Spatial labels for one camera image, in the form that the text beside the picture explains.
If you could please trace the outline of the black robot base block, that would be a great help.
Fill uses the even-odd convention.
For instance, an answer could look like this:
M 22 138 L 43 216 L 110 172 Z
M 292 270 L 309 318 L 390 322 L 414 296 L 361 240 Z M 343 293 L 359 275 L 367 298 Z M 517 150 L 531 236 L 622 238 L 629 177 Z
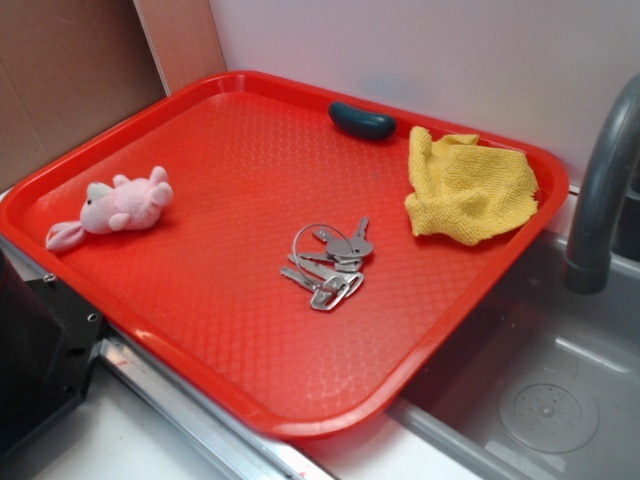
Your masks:
M 103 314 L 57 279 L 24 280 L 1 256 L 1 459 L 86 398 Z

